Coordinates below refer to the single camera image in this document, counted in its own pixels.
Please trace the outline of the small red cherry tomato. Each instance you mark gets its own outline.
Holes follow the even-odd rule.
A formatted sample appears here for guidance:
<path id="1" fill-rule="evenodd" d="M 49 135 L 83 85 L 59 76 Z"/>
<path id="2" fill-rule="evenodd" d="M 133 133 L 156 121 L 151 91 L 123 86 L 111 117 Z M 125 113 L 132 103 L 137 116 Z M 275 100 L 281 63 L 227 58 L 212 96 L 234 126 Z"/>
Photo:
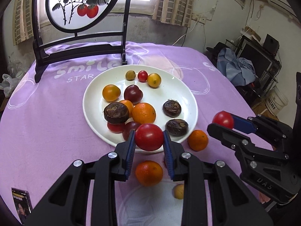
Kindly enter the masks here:
<path id="1" fill-rule="evenodd" d="M 148 79 L 148 73 L 144 70 L 139 71 L 138 73 L 138 80 L 139 82 L 145 83 Z"/>

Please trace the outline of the white bucket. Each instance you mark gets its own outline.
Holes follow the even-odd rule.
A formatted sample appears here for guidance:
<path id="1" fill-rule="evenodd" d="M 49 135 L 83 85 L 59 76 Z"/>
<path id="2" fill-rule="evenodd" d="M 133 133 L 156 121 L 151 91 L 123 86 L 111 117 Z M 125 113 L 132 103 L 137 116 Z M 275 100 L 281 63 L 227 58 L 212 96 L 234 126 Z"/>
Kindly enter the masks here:
<path id="1" fill-rule="evenodd" d="M 268 109 L 268 111 L 273 116 L 277 116 L 279 112 L 287 105 L 288 105 L 287 97 L 284 94 L 282 94 L 281 91 L 279 91 L 277 86 L 274 86 L 268 93 L 265 100 L 265 106 Z"/>

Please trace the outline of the pale yellow small fruit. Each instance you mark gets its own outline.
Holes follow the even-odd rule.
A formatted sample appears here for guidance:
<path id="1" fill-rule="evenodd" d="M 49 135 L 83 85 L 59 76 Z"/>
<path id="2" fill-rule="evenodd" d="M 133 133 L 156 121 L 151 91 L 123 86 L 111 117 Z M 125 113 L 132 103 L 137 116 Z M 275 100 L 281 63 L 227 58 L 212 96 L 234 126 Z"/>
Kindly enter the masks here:
<path id="1" fill-rule="evenodd" d="M 176 199 L 182 200 L 184 198 L 184 184 L 177 184 L 173 188 L 173 196 Z"/>

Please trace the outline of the blue cloth pile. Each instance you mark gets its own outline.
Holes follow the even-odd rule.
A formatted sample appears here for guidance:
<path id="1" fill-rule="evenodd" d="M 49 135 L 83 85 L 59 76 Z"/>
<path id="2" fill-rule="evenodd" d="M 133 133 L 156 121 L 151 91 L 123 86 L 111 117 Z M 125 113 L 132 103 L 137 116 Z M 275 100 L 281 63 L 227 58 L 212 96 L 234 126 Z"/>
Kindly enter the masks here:
<path id="1" fill-rule="evenodd" d="M 237 58 L 230 48 L 223 48 L 217 56 L 216 67 L 235 87 L 255 82 L 257 76 L 250 60 Z"/>

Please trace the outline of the black monitor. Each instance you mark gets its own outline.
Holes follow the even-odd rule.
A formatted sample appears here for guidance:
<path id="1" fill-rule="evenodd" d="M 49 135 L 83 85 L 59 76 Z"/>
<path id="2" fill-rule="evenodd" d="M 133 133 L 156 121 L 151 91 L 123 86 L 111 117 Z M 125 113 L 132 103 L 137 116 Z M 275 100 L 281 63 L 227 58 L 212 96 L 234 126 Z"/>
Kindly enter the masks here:
<path id="1" fill-rule="evenodd" d="M 276 78 L 281 70 L 281 63 L 274 55 L 270 54 L 258 42 L 252 41 L 247 36 L 242 35 L 236 47 L 236 56 L 252 62 L 256 76 L 260 79 L 268 74 Z"/>

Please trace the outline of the purple printed tablecloth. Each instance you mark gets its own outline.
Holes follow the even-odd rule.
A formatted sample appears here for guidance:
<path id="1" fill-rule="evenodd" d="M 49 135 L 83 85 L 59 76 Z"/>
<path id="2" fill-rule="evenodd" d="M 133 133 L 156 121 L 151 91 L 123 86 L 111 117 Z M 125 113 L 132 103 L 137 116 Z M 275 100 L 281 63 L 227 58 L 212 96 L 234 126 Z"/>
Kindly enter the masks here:
<path id="1" fill-rule="evenodd" d="M 228 79 L 192 48 L 128 42 L 126 56 L 128 63 L 168 71 L 190 88 L 199 130 L 219 111 L 254 115 Z M 74 160 L 95 161 L 113 150 L 86 123 L 82 100 L 93 78 L 119 65 L 119 55 L 73 59 L 50 65 L 39 83 L 32 66 L 20 81 L 1 118 L 1 197 L 18 224 L 12 188 L 27 191 L 35 206 Z M 134 175 L 117 183 L 118 224 L 180 225 L 182 201 L 173 188 L 168 174 L 153 187 L 141 186 Z"/>

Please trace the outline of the orange tangerine on plate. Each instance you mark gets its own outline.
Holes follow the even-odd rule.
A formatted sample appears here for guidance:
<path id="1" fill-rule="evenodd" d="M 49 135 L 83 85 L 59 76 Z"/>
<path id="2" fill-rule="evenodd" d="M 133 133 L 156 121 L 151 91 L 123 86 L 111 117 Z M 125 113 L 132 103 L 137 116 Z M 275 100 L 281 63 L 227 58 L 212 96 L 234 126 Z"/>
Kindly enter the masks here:
<path id="1" fill-rule="evenodd" d="M 132 118 L 140 124 L 153 124 L 156 120 L 156 111 L 148 103 L 138 103 L 132 111 Z"/>

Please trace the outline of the white oval plate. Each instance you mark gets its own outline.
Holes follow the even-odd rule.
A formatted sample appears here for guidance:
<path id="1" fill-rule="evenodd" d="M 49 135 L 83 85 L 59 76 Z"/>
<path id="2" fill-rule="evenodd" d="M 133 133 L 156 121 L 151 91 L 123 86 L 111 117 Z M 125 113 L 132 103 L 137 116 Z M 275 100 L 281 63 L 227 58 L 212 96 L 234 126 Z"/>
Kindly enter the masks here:
<path id="1" fill-rule="evenodd" d="M 147 73 L 156 73 L 161 77 L 161 84 L 158 88 L 152 88 L 148 83 L 142 83 L 138 79 L 128 81 L 125 78 L 125 74 L 129 70 L 133 70 L 136 73 L 141 70 Z M 123 142 L 124 138 L 122 134 L 116 134 L 107 127 L 104 110 L 109 102 L 103 97 L 103 89 L 107 85 L 115 85 L 121 90 L 121 95 L 116 100 L 117 103 L 124 99 L 125 90 L 130 85 L 137 86 L 142 92 L 142 99 L 139 103 L 135 104 L 134 116 L 129 118 L 129 121 L 150 120 L 153 124 L 164 130 L 166 123 L 171 118 L 163 112 L 163 105 L 169 100 L 174 100 L 181 107 L 181 112 L 177 118 L 187 122 L 188 131 L 183 136 L 172 136 L 171 139 L 181 143 L 188 138 L 196 127 L 198 121 L 196 99 L 188 86 L 174 73 L 145 65 L 118 66 L 96 76 L 86 88 L 83 96 L 83 113 L 87 124 L 102 141 L 113 147 Z"/>

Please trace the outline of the olive green small fruit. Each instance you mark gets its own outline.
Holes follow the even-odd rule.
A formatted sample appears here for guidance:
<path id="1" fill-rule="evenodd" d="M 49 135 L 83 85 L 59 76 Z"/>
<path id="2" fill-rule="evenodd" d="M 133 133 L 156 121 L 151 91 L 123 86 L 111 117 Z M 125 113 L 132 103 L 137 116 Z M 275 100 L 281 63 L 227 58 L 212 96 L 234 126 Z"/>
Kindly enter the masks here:
<path id="1" fill-rule="evenodd" d="M 126 78 L 126 80 L 128 80 L 128 81 L 133 81 L 133 80 L 135 80 L 135 78 L 136 78 L 136 73 L 135 73 L 135 71 L 133 71 L 133 70 L 127 71 L 126 74 L 125 74 L 125 78 Z"/>

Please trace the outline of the white plastic bag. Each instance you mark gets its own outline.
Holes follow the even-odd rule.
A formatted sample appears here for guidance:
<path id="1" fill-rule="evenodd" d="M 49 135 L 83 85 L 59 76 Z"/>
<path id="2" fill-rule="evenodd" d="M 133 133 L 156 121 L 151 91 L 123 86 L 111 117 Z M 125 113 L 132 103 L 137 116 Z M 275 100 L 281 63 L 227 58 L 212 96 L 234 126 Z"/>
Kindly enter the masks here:
<path id="1" fill-rule="evenodd" d="M 10 97 L 20 82 L 18 78 L 12 78 L 8 74 L 2 75 L 3 81 L 0 84 L 0 90 L 4 92 L 6 98 Z"/>

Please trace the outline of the right beige curtain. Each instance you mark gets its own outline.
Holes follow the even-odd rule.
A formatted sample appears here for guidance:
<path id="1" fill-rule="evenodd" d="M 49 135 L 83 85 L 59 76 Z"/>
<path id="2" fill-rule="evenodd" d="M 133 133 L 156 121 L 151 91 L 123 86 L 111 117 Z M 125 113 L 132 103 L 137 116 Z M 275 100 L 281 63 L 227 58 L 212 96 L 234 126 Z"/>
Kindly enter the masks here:
<path id="1" fill-rule="evenodd" d="M 194 0 L 156 0 L 152 19 L 164 24 L 190 27 Z"/>

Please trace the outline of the beige curtain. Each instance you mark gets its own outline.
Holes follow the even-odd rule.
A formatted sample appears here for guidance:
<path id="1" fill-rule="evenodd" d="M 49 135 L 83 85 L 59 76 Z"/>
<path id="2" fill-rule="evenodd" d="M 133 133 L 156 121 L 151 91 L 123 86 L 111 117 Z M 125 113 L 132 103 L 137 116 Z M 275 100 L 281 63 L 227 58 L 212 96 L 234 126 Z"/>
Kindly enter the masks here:
<path id="1" fill-rule="evenodd" d="M 164 24 L 190 27 L 194 0 L 156 0 L 152 19 Z"/>
<path id="2" fill-rule="evenodd" d="M 33 37 L 32 0 L 15 0 L 12 39 L 14 46 Z"/>

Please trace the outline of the left beige curtain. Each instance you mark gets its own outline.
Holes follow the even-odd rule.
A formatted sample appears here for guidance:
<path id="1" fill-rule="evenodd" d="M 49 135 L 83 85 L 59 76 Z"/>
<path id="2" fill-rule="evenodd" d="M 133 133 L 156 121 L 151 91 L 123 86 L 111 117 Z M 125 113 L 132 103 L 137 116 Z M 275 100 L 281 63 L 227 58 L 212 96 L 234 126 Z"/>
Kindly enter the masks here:
<path id="1" fill-rule="evenodd" d="M 12 39 L 14 46 L 33 37 L 32 0 L 15 0 Z"/>

